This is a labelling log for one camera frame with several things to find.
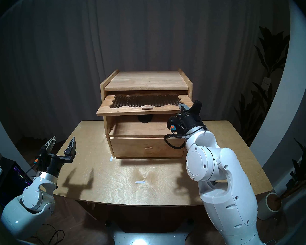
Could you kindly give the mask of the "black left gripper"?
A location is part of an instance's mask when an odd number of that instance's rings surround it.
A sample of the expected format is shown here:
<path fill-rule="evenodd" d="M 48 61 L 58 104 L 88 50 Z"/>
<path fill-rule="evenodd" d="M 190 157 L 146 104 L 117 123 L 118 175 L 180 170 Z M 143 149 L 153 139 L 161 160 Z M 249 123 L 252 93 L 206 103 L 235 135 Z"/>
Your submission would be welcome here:
<path fill-rule="evenodd" d="M 56 143 L 56 138 L 57 136 L 52 137 L 41 147 L 40 153 L 43 155 L 35 159 L 35 165 L 37 165 L 37 171 L 46 172 L 58 178 L 62 166 L 66 163 L 72 163 L 75 158 L 76 139 L 73 137 L 70 140 L 67 148 L 64 151 L 64 156 L 58 156 L 51 154 L 51 151 Z"/>

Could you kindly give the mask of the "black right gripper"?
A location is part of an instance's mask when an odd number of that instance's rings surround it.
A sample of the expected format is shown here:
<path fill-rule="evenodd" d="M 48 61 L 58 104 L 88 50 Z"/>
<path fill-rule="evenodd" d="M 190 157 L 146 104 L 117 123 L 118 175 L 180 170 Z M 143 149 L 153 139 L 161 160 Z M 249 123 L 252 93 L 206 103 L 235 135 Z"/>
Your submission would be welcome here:
<path fill-rule="evenodd" d="M 167 128 L 172 132 L 167 138 L 184 138 L 202 130 L 207 131 L 199 115 L 202 107 L 199 100 L 194 100 L 191 107 L 183 103 L 178 106 L 180 115 L 171 116 L 167 121 Z"/>

